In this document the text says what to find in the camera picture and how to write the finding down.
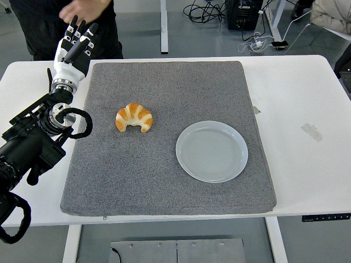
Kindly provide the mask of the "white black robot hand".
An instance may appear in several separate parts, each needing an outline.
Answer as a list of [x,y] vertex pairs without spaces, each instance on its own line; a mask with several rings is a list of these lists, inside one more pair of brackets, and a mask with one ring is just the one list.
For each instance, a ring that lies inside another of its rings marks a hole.
[[86,27],[85,20],[78,23],[78,16],[73,17],[56,49],[54,80],[65,79],[78,85],[86,77],[97,30],[97,23]]

